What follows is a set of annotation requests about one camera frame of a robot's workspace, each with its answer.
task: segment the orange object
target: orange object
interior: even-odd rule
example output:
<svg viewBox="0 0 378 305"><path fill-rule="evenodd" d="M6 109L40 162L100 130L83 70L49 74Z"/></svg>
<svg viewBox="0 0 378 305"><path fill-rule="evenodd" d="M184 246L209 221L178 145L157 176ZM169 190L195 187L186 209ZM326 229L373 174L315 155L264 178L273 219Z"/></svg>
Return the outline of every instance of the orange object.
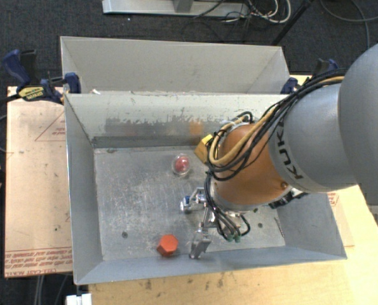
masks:
<svg viewBox="0 0 378 305"><path fill-rule="evenodd" d="M156 250L164 257L169 257L177 250L179 241L172 234L163 235Z"/></svg>

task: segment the cardboard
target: cardboard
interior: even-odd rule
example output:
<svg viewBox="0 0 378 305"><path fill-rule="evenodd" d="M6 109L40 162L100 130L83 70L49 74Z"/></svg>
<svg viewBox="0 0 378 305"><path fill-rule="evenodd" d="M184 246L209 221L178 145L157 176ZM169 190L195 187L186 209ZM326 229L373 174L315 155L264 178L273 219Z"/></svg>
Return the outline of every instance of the cardboard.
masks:
<svg viewBox="0 0 378 305"><path fill-rule="evenodd" d="M4 277L72 271L64 107L7 105Z"/></svg>

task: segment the red ball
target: red ball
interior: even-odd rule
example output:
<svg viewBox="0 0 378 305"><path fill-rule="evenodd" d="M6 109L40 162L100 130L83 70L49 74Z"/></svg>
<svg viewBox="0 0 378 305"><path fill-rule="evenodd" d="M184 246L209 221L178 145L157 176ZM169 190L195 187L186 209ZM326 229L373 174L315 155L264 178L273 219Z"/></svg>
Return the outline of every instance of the red ball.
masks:
<svg viewBox="0 0 378 305"><path fill-rule="evenodd" d="M190 161L187 156L180 156L175 160L175 171L184 173L190 169Z"/></svg>

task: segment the yellow connector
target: yellow connector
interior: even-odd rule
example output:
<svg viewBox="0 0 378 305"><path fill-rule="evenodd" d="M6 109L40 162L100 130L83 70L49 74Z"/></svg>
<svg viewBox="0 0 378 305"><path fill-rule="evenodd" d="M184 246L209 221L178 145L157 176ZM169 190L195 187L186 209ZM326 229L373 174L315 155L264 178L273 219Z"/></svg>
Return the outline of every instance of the yellow connector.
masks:
<svg viewBox="0 0 378 305"><path fill-rule="evenodd" d="M212 135L207 135L206 137L202 138L197 147L194 150L194 154L201 160L202 163L207 162L207 142L210 141Z"/></svg>

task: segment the gray bin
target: gray bin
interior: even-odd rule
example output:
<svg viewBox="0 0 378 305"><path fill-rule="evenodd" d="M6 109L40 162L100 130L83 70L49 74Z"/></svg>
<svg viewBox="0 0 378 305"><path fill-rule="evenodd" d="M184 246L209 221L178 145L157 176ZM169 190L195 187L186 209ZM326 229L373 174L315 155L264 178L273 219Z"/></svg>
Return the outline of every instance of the gray bin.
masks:
<svg viewBox="0 0 378 305"><path fill-rule="evenodd" d="M179 203L203 185L206 170L194 148L239 112L260 116L282 98L278 92L288 73L280 48L180 44L62 38L63 72L75 71L83 85L82 94L65 98L75 283L345 258L325 194L277 210L259 207L246 214L252 230L241 243L211 230L207 253L189 258L203 212L184 214ZM156 50L168 58L156 62ZM210 51L216 64L205 69ZM92 89L100 95L88 93ZM180 153L191 160L185 177L172 172ZM179 240L169 258L156 251L164 234Z"/></svg>

